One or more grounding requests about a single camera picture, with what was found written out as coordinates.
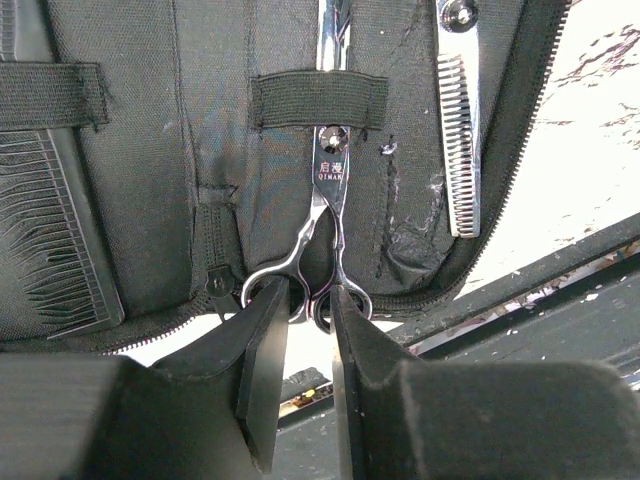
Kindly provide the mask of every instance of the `scissor pivot screw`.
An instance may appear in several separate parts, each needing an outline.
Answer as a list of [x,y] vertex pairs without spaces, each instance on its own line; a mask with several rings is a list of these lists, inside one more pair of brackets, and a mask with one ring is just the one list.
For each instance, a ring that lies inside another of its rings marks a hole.
[[442,12],[444,27],[454,33],[471,30],[478,21],[478,7],[474,0],[451,0]]
[[322,149],[333,155],[342,152],[347,147],[349,135],[342,127],[323,127],[318,133],[318,140]]

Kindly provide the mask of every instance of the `white surface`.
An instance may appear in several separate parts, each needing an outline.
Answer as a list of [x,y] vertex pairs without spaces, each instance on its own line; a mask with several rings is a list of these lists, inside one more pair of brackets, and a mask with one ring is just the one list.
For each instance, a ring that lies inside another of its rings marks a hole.
[[[640,211],[638,23],[638,0],[573,7],[513,194],[463,294]],[[149,365],[218,324],[199,317],[131,356]],[[292,326],[284,376],[314,366],[332,378],[332,348],[313,324]]]

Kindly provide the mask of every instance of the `comb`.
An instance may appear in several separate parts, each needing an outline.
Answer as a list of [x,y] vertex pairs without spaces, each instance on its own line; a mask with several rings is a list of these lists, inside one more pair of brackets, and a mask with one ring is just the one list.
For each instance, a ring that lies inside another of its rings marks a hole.
[[[53,62],[37,0],[0,0],[0,61]],[[124,312],[71,129],[0,132],[0,236],[49,339]]]

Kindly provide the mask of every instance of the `zipper pull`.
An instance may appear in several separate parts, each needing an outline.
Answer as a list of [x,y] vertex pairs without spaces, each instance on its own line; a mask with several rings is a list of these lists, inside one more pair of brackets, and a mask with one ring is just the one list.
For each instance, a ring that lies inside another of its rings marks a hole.
[[222,265],[207,271],[205,288],[213,297],[213,307],[223,322],[225,315],[235,314],[241,310],[238,299],[233,295],[235,286],[236,279],[231,273],[229,265]]

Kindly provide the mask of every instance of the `black elastic band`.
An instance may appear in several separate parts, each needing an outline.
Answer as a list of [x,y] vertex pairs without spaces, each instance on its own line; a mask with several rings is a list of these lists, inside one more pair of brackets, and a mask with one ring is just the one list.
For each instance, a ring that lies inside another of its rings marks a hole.
[[97,64],[0,62],[0,131],[107,122]]
[[380,130],[388,79],[345,71],[296,71],[251,79],[255,128],[345,125]]

